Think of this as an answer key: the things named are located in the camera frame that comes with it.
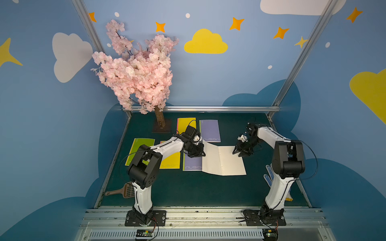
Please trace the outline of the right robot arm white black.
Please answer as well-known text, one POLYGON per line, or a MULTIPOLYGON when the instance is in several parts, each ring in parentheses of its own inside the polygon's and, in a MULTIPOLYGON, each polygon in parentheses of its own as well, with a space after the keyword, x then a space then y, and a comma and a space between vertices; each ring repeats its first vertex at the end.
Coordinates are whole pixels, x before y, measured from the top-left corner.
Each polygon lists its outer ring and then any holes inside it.
POLYGON ((304 173, 305 160, 301 141, 288 139, 271 127, 253 123, 248 123, 246 132, 237 138, 232 154, 251 156, 253 148, 262 141, 273 148, 273 181, 259 215, 262 221, 268 223, 283 216, 285 198, 291 185, 304 173))

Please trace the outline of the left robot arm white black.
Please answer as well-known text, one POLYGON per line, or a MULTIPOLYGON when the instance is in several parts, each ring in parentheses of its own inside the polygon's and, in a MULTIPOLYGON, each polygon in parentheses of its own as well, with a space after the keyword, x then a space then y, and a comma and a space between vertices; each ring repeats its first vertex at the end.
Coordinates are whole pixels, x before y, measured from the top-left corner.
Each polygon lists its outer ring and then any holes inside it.
POLYGON ((147 226, 153 220, 152 185, 159 173, 162 161, 175 153, 186 151, 190 157, 204 157, 203 139, 200 135, 192 138, 176 135, 156 146, 141 145, 129 165, 128 175, 134 187, 135 203, 128 212, 136 222, 147 226))

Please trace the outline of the small notebook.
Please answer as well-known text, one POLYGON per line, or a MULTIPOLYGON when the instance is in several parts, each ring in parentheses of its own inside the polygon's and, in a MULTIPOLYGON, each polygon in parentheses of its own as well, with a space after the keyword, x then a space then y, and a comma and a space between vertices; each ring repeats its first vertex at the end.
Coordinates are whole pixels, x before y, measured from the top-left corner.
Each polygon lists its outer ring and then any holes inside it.
POLYGON ((216 146, 203 141, 205 156, 202 157, 202 171, 219 176, 246 175, 242 157, 232 154, 232 146, 216 146))

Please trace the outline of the yellow cover notebook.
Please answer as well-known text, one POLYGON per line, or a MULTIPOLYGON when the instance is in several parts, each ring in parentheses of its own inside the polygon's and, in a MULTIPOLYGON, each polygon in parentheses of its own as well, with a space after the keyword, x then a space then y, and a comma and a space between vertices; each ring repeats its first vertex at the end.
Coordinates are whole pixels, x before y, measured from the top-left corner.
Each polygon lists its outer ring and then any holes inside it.
POLYGON ((182 117, 177 119, 177 133, 182 134, 186 131, 187 127, 191 126, 196 128, 196 118, 195 117, 182 117))

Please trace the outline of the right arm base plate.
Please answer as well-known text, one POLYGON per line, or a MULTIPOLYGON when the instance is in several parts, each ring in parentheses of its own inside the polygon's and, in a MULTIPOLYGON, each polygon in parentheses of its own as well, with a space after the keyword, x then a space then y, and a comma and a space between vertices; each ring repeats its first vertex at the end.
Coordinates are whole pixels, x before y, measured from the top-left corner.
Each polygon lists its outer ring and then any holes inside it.
POLYGON ((253 210, 245 209, 243 211, 244 222, 247 226, 286 226, 286 220, 284 218, 284 209, 280 210, 253 210))

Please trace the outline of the green cover notebook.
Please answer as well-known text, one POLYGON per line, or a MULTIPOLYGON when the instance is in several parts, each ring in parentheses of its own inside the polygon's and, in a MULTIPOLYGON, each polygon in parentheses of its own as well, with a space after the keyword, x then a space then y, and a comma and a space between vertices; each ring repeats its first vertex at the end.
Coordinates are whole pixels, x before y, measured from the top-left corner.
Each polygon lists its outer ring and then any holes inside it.
POLYGON ((133 144, 131 146, 131 149, 130 149, 130 152, 129 152, 129 156, 127 157, 127 160, 126 160, 126 163, 125 165, 126 166, 129 166, 136 154, 136 152, 138 151, 139 147, 141 145, 147 145, 149 147, 153 146, 155 143, 155 139, 150 139, 150 138, 135 138, 134 141, 133 141, 133 144))

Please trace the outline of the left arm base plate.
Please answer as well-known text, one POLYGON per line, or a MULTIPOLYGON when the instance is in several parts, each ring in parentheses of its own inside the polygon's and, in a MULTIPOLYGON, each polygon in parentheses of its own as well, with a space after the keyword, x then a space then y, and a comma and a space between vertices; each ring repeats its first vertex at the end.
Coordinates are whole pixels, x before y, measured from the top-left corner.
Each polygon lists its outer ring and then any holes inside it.
POLYGON ((128 211, 124 225, 126 227, 164 227, 166 222, 165 210, 150 210, 147 214, 141 214, 133 209, 128 211))

